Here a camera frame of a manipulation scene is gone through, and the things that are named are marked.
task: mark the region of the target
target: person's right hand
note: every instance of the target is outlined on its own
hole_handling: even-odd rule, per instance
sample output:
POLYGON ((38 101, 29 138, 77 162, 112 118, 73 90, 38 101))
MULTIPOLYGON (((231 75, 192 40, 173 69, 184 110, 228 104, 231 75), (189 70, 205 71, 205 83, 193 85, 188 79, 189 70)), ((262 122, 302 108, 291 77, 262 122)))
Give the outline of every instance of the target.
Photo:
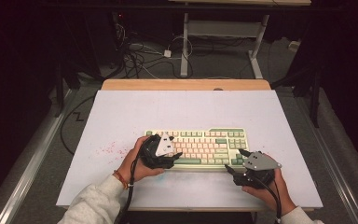
MULTIPOLYGON (((269 188, 272 189, 272 191, 275 193, 277 197, 281 198, 282 216, 284 216, 287 213, 294 210, 296 208, 296 205, 293 203, 292 199, 290 198, 289 191, 287 190, 286 182, 282 177, 281 169, 275 169, 275 183, 274 181, 272 181, 272 183, 269 184, 269 188)), ((248 186, 243 186, 242 190, 255 196, 256 198, 261 199, 273 211, 277 210, 275 199, 272 197, 271 193, 269 193, 268 190, 254 189, 248 186)))

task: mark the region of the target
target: white table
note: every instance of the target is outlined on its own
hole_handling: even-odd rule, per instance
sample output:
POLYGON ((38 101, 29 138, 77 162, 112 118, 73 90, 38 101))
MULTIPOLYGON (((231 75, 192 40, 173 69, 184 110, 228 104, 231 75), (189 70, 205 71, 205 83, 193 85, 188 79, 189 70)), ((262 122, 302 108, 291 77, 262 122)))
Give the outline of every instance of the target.
MULTIPOLYGON (((88 184, 112 174, 145 130, 213 127, 244 128, 251 151, 261 150, 282 164, 294 202, 305 209, 323 207, 276 92, 271 90, 99 91, 57 205, 68 206, 88 184)), ((235 186, 226 172, 169 170, 135 183, 130 206, 131 211, 265 209, 261 201, 235 186)))

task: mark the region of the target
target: mechanical keyboard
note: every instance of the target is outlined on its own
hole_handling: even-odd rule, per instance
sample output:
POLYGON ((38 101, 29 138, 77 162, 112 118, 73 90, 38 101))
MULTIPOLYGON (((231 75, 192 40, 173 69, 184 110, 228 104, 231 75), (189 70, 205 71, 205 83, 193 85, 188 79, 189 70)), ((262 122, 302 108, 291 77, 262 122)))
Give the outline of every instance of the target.
POLYGON ((170 170, 227 171, 225 164, 241 168, 245 157, 239 148, 249 150, 243 128, 212 128, 210 130, 147 130, 146 135, 167 133, 172 136, 173 156, 183 152, 170 170))

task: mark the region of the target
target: metal bracket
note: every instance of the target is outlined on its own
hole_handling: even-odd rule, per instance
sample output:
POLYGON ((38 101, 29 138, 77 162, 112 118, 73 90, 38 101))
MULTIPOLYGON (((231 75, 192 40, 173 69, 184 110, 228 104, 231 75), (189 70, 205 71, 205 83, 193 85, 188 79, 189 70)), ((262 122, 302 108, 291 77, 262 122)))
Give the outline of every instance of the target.
POLYGON ((252 152, 248 159, 243 163, 243 166, 254 171, 282 168, 280 163, 259 151, 252 152))

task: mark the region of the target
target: white sleeve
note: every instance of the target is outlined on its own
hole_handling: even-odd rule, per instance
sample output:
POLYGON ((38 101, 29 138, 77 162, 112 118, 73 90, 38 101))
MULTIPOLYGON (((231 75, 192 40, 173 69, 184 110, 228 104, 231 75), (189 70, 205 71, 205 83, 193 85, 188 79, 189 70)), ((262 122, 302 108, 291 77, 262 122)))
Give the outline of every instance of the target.
POLYGON ((85 187, 72 201, 59 224, 113 224, 120 211, 118 198, 123 185, 109 175, 100 185, 85 187))
POLYGON ((323 224, 320 220, 312 221, 301 207, 295 208, 281 218, 282 224, 323 224))

